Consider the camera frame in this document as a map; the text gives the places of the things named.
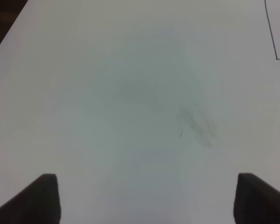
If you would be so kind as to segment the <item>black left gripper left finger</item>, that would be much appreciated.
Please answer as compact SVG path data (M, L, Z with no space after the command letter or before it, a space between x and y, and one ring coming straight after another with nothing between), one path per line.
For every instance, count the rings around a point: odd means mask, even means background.
M0 224L58 224L61 204L55 174L43 174L0 206Z

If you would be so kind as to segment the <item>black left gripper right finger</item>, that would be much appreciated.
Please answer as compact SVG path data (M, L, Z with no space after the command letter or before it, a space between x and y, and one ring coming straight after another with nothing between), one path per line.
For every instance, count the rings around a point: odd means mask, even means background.
M237 224L280 224L280 192L252 173L238 174L233 216Z

